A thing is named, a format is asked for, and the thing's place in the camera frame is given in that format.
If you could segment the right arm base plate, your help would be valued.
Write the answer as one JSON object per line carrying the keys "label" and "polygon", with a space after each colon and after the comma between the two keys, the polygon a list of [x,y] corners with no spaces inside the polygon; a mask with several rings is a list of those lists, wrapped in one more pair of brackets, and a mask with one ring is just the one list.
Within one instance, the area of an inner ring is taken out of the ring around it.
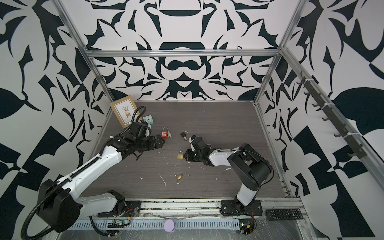
{"label": "right arm base plate", "polygon": [[240,216],[240,215],[262,216],[263,208],[262,208],[261,202],[256,199],[252,200],[247,206],[244,206],[237,199],[222,200],[220,213],[225,217]]}

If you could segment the small black padlock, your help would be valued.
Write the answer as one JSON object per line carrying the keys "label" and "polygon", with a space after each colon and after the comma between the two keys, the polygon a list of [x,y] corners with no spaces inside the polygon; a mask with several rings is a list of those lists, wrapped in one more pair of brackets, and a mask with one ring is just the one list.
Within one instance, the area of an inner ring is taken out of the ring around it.
{"label": "small black padlock", "polygon": [[188,138],[187,138],[187,135],[188,135],[188,131],[183,131],[180,133],[181,137],[183,138],[184,141],[187,141]]}

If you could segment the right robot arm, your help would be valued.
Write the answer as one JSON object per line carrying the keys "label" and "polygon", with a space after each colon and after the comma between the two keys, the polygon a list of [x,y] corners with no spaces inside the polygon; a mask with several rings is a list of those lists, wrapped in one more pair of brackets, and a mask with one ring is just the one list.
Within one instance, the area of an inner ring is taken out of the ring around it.
{"label": "right robot arm", "polygon": [[268,182],[267,178],[274,177],[270,162],[249,144],[234,149],[213,149],[202,137],[195,135],[189,138],[189,143],[191,147],[183,155],[186,161],[210,167],[226,166],[235,171],[242,183],[235,202],[241,207],[250,206],[261,186]]}

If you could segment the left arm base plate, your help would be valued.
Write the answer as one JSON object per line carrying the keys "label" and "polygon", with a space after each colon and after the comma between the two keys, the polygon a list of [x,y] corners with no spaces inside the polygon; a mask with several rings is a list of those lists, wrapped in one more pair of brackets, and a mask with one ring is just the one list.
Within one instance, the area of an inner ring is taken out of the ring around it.
{"label": "left arm base plate", "polygon": [[141,211],[141,201],[118,201],[111,212],[99,213],[99,218],[135,217]]}

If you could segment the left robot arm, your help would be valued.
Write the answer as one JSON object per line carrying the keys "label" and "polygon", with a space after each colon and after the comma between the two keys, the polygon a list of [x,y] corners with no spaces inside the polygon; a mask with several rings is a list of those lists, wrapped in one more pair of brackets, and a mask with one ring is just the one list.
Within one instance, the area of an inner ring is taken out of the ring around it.
{"label": "left robot arm", "polygon": [[77,220],[92,219],[99,213],[124,213],[125,198],[116,191],[85,198],[81,194],[126,157],[133,155],[139,159],[144,152],[163,147],[165,140],[160,135],[153,136],[150,125],[140,119],[146,110],[144,106],[138,107],[129,126],[105,141],[100,152],[88,162],[56,181],[41,184],[37,204],[21,228],[23,240],[38,240],[52,231],[64,232]]}

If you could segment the red padlock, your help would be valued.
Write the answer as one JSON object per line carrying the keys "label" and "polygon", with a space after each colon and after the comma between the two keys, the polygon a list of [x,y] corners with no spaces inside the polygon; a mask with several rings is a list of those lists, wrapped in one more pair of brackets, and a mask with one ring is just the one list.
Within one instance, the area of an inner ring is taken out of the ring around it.
{"label": "red padlock", "polygon": [[164,127],[161,132],[161,138],[167,139],[169,137],[169,131],[167,127]]}

